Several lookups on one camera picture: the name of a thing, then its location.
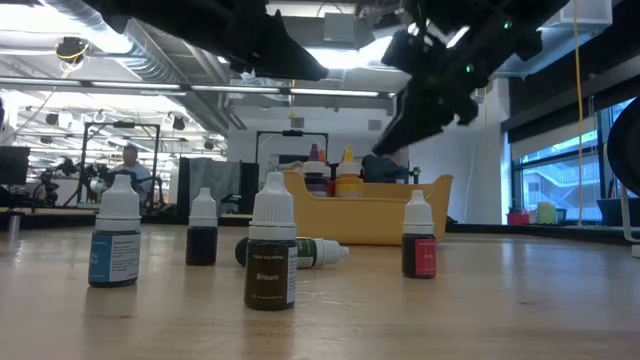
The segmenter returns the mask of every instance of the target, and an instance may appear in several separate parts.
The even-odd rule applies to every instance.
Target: brown label
[[[245,301],[264,306],[295,301],[298,247],[247,246]]]

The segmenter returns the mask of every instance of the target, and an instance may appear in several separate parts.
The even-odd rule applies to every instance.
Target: orange cord
[[[576,88],[578,90],[578,197],[580,210],[578,226],[582,226],[582,133],[584,113],[582,109],[582,78],[580,76],[580,41],[578,40],[578,0],[573,2],[573,36],[576,41]]]

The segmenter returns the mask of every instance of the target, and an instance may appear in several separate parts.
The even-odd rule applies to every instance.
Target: yellow bottle
[[[362,197],[364,190],[360,176],[360,164],[353,159],[351,144],[344,151],[344,159],[336,170],[336,197]]]

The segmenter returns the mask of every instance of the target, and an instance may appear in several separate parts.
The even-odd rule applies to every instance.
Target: green label
[[[298,238],[298,268],[306,269],[316,264],[318,250],[311,238]]]

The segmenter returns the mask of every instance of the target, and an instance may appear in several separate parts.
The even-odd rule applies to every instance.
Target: yellow tub
[[[362,198],[322,198],[307,192],[300,173],[284,172],[285,185],[294,198],[298,236],[358,245],[400,245],[404,205],[414,189],[424,191],[436,240],[443,241],[452,181],[452,175],[442,175],[433,184],[365,183]]]

